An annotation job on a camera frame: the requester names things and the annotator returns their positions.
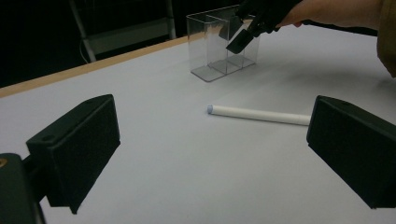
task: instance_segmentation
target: white tube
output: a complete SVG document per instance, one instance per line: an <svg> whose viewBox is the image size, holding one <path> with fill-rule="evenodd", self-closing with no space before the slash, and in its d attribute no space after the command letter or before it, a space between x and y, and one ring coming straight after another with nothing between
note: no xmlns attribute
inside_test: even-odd
<svg viewBox="0 0 396 224"><path fill-rule="evenodd" d="M311 117L306 115L242 109L242 108L227 107L221 105L209 105L207 107L207 113L211 115L220 115L220 116L227 116L227 117L240 118L240 119L258 119L258 120L299 124L299 125L309 125L309 121L311 120Z"/></svg>

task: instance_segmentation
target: person's arm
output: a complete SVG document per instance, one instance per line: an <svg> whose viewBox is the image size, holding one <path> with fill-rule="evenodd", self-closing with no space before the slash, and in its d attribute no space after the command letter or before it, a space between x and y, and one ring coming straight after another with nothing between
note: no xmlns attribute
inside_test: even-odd
<svg viewBox="0 0 396 224"><path fill-rule="evenodd" d="M378 58L396 77L396 0L384 0L376 44Z"/></svg>
<svg viewBox="0 0 396 224"><path fill-rule="evenodd" d="M378 58L396 77L396 0L303 0L278 25L311 20L378 31Z"/></svg>

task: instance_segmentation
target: black block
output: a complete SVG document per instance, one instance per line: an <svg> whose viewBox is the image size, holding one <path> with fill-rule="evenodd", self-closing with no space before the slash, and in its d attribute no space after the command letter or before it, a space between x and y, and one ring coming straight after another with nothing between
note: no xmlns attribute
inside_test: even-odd
<svg viewBox="0 0 396 224"><path fill-rule="evenodd" d="M26 144L47 175L50 205L75 214L120 144L113 96L81 103Z"/></svg>
<svg viewBox="0 0 396 224"><path fill-rule="evenodd" d="M307 141L371 208L396 207L396 126L319 96Z"/></svg>

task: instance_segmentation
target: dark background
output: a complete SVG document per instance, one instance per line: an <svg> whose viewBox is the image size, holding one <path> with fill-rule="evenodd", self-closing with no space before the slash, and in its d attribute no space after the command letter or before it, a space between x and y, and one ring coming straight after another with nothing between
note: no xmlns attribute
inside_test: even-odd
<svg viewBox="0 0 396 224"><path fill-rule="evenodd" d="M177 37L186 35L186 15L238 4L239 0L173 0ZM76 0L88 35L166 15L163 0ZM67 0L0 0L0 88L83 65L86 56ZM166 41L156 38L97 58Z"/></svg>

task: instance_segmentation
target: sleeve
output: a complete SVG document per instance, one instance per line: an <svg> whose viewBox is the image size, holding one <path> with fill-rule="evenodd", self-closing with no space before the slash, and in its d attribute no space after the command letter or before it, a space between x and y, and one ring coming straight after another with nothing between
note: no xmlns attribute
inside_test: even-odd
<svg viewBox="0 0 396 224"><path fill-rule="evenodd" d="M396 0L384 0L376 47L378 58L396 77Z"/></svg>

